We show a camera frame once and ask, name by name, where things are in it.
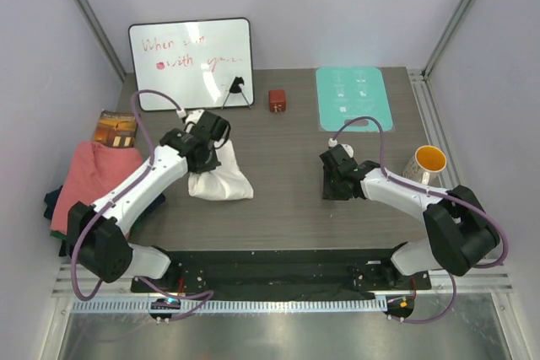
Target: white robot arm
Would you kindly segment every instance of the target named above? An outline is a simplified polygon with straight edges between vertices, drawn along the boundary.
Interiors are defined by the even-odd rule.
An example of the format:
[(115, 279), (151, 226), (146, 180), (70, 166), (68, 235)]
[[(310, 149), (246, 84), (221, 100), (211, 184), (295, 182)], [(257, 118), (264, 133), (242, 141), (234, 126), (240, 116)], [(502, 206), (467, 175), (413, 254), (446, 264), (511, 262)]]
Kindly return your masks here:
[(452, 196), (483, 211), (474, 193), (462, 185), (451, 191), (419, 187), (388, 170), (385, 174), (378, 163), (364, 161), (357, 164), (348, 145), (330, 148), (321, 155), (321, 160), (324, 164), (324, 199), (359, 197), (380, 201), (425, 224), (427, 239), (400, 244), (394, 249), (387, 263), (389, 277), (399, 279), (441, 268), (463, 276), (500, 242), (491, 223), (477, 213), (439, 197)]
[(171, 265), (167, 252), (129, 244), (130, 229), (146, 207), (174, 181), (188, 172), (216, 169), (220, 162), (214, 143), (223, 137), (223, 142), (227, 142), (229, 132), (230, 124), (213, 113), (204, 110), (190, 113), (185, 130), (167, 132), (153, 157), (115, 190), (90, 206), (79, 202), (70, 209), (67, 221), (70, 254), (90, 219), (108, 207), (81, 245), (78, 262), (104, 282), (114, 282), (120, 277), (154, 280), (164, 277)]

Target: red handwriting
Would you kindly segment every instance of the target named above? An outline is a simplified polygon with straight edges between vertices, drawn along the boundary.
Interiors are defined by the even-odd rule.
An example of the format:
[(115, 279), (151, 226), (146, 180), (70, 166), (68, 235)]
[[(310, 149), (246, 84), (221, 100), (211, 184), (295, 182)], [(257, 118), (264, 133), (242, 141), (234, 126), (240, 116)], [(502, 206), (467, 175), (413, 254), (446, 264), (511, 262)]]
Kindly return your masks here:
[(212, 59), (208, 59), (207, 60), (207, 64), (212, 67), (212, 73), (215, 72), (216, 70), (216, 67), (218, 66), (218, 63), (220, 62), (240, 62), (242, 61), (241, 58), (223, 58), (222, 56), (219, 56), (219, 57), (215, 57), (215, 58), (212, 58)]
[[(207, 59), (207, 64), (209, 67), (211, 67), (212, 73), (214, 73), (218, 65), (221, 66), (225, 62), (236, 63), (236, 62), (241, 62), (241, 61), (242, 61), (242, 58), (234, 58), (234, 57), (225, 58), (223, 56), (216, 56), (215, 58)], [(192, 66), (194, 66), (194, 62), (193, 62), (193, 58), (189, 54), (179, 56), (173, 61), (164, 60), (164, 61), (156, 62), (155, 64), (155, 67), (159, 71), (162, 71), (166, 69), (167, 67), (192, 67)]]
[(166, 67), (192, 67), (193, 66), (193, 58), (189, 56), (189, 54), (179, 56), (178, 59), (174, 61), (161, 61), (155, 64), (155, 67), (158, 68), (158, 70), (162, 71)]
[(154, 42), (151, 40), (144, 40), (143, 41), (143, 49), (145, 51), (159, 51), (159, 50), (167, 50), (171, 48), (175, 44), (174, 41), (169, 42), (160, 42), (157, 38), (154, 37)]
[(184, 45), (189, 46), (190, 44), (201, 44), (203, 42), (204, 42), (204, 37), (201, 36), (201, 37), (198, 38), (198, 40), (195, 40), (193, 42), (184, 40)]

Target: white cable tray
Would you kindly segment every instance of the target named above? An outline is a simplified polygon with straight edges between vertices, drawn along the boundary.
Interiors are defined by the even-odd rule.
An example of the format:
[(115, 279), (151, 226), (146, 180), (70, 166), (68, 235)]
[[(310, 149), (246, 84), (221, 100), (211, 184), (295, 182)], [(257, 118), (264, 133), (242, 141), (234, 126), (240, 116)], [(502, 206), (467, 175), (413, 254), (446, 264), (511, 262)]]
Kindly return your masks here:
[[(150, 312), (152, 298), (94, 298), (83, 302), (76, 300), (72, 314), (143, 314)], [(198, 301), (183, 300), (180, 310), (152, 310), (154, 314), (176, 314), (195, 307)], [(292, 314), (323, 312), (381, 312), (386, 311), (386, 297), (358, 301), (290, 301), (252, 302), (252, 301), (209, 301), (197, 311), (198, 314)]]

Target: whiteboard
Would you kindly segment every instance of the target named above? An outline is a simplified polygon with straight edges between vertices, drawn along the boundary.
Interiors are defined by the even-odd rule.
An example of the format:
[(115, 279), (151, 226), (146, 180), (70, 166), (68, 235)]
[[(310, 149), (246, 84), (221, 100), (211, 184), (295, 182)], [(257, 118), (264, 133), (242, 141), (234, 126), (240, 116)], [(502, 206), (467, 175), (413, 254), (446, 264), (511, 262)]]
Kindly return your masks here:
[[(134, 24), (129, 28), (139, 90), (158, 90), (185, 109), (221, 107), (235, 77), (253, 104), (250, 24), (247, 19)], [(171, 110), (155, 94), (140, 95), (146, 111)], [(225, 107), (246, 106), (231, 94)]]

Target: mint green placemat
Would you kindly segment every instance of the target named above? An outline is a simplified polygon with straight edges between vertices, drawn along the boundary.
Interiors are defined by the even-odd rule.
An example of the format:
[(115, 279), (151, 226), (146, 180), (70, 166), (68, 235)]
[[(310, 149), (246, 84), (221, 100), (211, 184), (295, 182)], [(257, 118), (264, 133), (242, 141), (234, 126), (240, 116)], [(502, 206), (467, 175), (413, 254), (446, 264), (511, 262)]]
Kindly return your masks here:
[[(394, 125), (382, 73), (376, 67), (320, 67), (316, 71), (319, 122), (334, 132), (348, 120), (373, 116), (384, 131)], [(348, 126), (348, 132), (378, 131), (371, 121)]]

